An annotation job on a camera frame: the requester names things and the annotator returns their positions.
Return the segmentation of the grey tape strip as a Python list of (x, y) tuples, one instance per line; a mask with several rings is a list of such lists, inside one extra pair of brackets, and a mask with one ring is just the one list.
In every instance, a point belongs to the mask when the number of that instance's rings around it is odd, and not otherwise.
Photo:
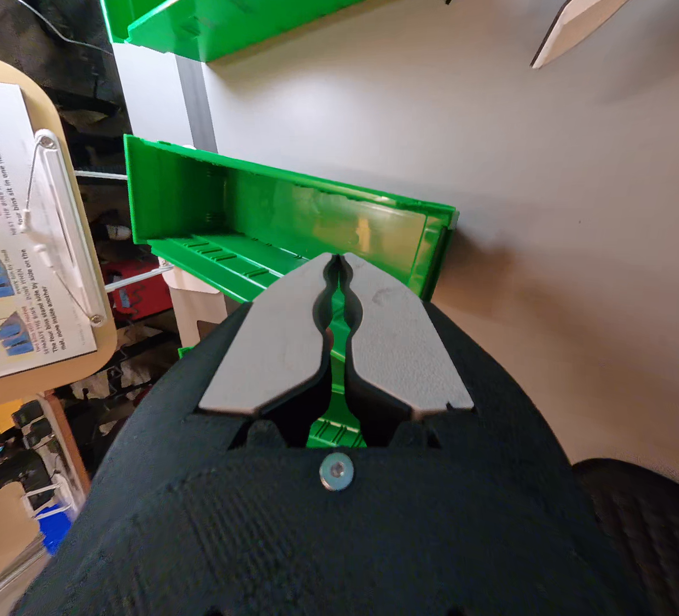
[(203, 63), (179, 55), (175, 56), (175, 61), (193, 146), (198, 150), (217, 153)]

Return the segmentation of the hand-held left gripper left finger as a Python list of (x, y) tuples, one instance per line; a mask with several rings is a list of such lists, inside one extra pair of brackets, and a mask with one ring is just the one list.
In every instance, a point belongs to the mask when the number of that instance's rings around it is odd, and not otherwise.
[(305, 448), (332, 396), (330, 326), (335, 255), (323, 253), (255, 298), (207, 385), (208, 414), (268, 420), (288, 446)]

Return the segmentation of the instruction sheet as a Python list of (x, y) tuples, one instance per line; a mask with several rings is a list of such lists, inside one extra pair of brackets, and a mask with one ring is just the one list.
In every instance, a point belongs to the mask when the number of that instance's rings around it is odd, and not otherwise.
[(1, 84), (1, 377), (97, 351), (105, 322), (61, 146)]

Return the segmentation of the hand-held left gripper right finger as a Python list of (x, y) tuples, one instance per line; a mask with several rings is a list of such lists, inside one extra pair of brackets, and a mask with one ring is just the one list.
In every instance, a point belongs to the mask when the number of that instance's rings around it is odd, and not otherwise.
[(474, 402), (423, 301), (358, 255), (340, 257), (346, 342), (344, 390), (369, 447), (386, 447), (403, 423)]

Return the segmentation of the instruction sign on stand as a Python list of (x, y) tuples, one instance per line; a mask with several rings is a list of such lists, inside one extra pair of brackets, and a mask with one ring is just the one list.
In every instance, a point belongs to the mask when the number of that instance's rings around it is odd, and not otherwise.
[[(1, 82), (21, 87), (30, 123), (34, 130), (47, 128), (54, 133), (54, 140), (60, 145), (63, 154), (64, 168), (75, 197), (77, 212), (86, 233), (86, 247), (89, 256), (94, 262), (97, 262), (97, 253), (88, 229), (88, 220), (81, 199), (77, 177), (72, 166), (60, 117), (54, 103), (35, 81), (4, 61), (1, 62)], [(36, 395), (43, 397), (47, 391), (83, 380), (90, 375), (98, 373), (102, 367), (106, 366), (116, 351), (117, 329), (107, 296), (104, 296), (104, 301), (107, 320), (100, 327), (94, 329), (97, 350), (87, 355), (63, 360), (49, 366), (35, 367), (1, 378), (1, 404), (27, 400)]]

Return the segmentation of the red bag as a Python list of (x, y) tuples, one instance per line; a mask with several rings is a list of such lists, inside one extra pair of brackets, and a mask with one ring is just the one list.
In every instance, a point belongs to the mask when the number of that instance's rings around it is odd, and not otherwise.
[[(123, 260), (103, 265), (106, 285), (130, 279), (159, 267), (154, 256), (143, 259)], [(109, 302), (117, 323), (140, 321), (172, 309), (169, 287), (162, 275), (149, 277), (130, 285), (115, 289), (108, 294)]]

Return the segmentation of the white desk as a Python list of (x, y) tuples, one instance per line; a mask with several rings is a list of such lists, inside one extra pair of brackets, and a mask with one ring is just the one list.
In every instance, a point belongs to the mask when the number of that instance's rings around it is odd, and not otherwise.
[[(570, 459), (678, 478), (678, 0), (541, 69), (565, 0), (369, 0), (203, 64), (218, 153), (458, 208), (435, 304)], [(114, 46), (133, 134), (193, 145), (175, 56)]]

